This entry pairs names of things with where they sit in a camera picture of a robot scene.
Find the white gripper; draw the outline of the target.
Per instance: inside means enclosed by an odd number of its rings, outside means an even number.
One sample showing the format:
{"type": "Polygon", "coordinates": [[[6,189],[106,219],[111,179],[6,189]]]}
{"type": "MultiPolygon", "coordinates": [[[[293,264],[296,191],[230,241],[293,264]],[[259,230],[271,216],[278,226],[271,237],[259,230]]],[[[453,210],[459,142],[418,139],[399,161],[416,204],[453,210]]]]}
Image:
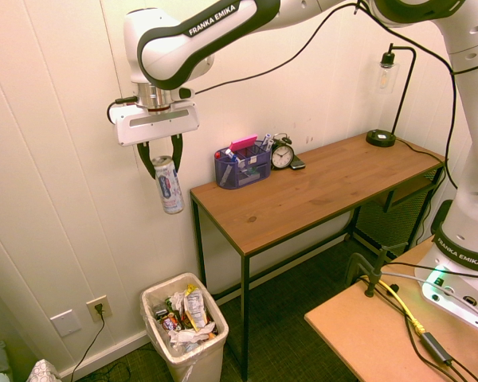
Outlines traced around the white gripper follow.
{"type": "Polygon", "coordinates": [[[121,146],[137,144],[139,157],[147,172],[156,179],[156,172],[150,157],[149,142],[170,137],[172,160],[179,171],[182,160],[182,133],[197,130],[200,122],[196,107],[192,101],[171,104],[167,111],[150,112],[136,105],[114,107],[111,120],[116,126],[118,143],[121,146]]]}

